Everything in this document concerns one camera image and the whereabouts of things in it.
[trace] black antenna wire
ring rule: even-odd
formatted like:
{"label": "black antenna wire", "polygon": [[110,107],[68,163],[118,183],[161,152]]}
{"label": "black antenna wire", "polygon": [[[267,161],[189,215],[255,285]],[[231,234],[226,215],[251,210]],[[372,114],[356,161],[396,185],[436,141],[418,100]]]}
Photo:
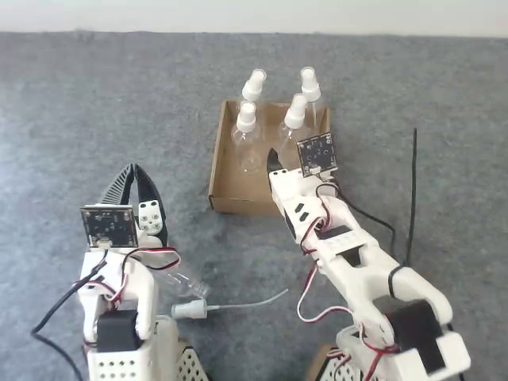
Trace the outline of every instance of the black antenna wire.
{"label": "black antenna wire", "polygon": [[414,237],[414,219],[416,218],[416,159],[418,151],[418,131],[413,130],[413,163],[411,164],[411,217],[410,217],[410,231],[407,237],[407,250],[405,266],[411,265],[411,249],[413,247]]}

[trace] bottle cap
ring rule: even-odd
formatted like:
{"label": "bottle cap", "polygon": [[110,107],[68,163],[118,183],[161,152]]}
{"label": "bottle cap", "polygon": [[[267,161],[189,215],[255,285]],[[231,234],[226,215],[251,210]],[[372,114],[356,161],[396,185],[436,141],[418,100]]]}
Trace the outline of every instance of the bottle cap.
{"label": "bottle cap", "polygon": [[256,105],[254,102],[242,102],[237,118],[237,128],[242,133],[250,133],[256,127]]}
{"label": "bottle cap", "polygon": [[313,67],[304,67],[300,75],[302,76],[302,93],[308,102],[316,102],[321,97],[316,71]]}
{"label": "bottle cap", "polygon": [[251,78],[248,79],[241,91],[244,99],[250,102],[257,101],[263,90],[263,83],[266,78],[267,73],[264,70],[254,69]]}
{"label": "bottle cap", "polygon": [[289,106],[289,110],[284,118],[284,123],[290,129],[299,129],[303,126],[303,120],[305,119],[305,108],[307,106],[307,100],[303,94],[295,94],[293,102]]}

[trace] white spray nozzle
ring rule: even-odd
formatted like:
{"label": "white spray nozzle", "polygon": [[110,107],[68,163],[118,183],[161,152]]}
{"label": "white spray nozzle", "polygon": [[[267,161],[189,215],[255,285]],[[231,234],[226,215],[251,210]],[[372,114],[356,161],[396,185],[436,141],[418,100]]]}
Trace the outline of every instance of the white spray nozzle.
{"label": "white spray nozzle", "polygon": [[256,127],[256,105],[253,102],[242,102],[237,118],[237,128],[242,133],[250,133]]}
{"label": "white spray nozzle", "polygon": [[244,99],[250,102],[257,101],[263,90],[263,83],[266,78],[267,73],[264,70],[254,69],[251,78],[248,79],[241,91]]}
{"label": "white spray nozzle", "polygon": [[193,300],[184,304],[174,304],[171,308],[171,317],[174,319],[191,318],[205,319],[208,309],[205,299]]}
{"label": "white spray nozzle", "polygon": [[307,100],[303,94],[295,94],[293,102],[289,106],[289,110],[284,118],[284,123],[290,129],[299,129],[303,126],[303,120],[305,119],[305,108],[307,106]]}
{"label": "white spray nozzle", "polygon": [[313,67],[304,67],[300,75],[302,76],[302,93],[308,102],[316,102],[321,97],[316,71]]}

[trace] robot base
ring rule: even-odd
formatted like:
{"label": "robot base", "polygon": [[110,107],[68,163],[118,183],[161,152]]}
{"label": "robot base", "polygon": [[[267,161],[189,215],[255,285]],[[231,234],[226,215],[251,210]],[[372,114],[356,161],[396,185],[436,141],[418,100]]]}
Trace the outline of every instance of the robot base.
{"label": "robot base", "polygon": [[193,348],[179,347],[176,322],[157,316],[154,333],[136,351],[87,353],[90,381],[208,381]]}

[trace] white wire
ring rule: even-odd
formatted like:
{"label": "white wire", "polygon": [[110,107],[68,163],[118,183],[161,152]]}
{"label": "white wire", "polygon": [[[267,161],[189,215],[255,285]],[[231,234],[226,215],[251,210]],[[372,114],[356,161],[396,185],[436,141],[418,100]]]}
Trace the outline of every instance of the white wire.
{"label": "white wire", "polygon": [[271,303],[274,300],[280,298],[284,294],[286,294],[289,290],[286,289],[284,291],[279,292],[277,295],[272,296],[269,299],[263,300],[262,302],[255,302],[255,303],[245,303],[245,304],[226,304],[223,306],[208,306],[206,309],[208,311],[215,311],[215,310],[224,310],[224,309],[230,309],[230,308],[249,308],[249,307],[259,307],[264,306],[265,304]]}
{"label": "white wire", "polygon": [[302,316],[302,312],[300,309],[302,308],[302,302],[305,296],[307,295],[307,292],[309,292],[310,285],[312,284],[312,281],[314,279],[314,276],[316,275],[316,271],[318,268],[316,266],[313,267],[312,272],[310,273],[309,281],[307,282],[305,288],[303,289],[302,296],[300,296],[300,300],[298,300],[298,304],[296,305],[296,313],[298,314],[298,317],[300,320],[304,321],[305,323],[315,323],[316,321],[320,321],[326,314],[332,312],[332,311],[344,311],[350,314],[353,319],[354,316],[352,314],[352,311],[348,307],[344,306],[331,306],[328,307],[326,310],[323,310],[318,316],[312,317],[312,318],[306,318]]}

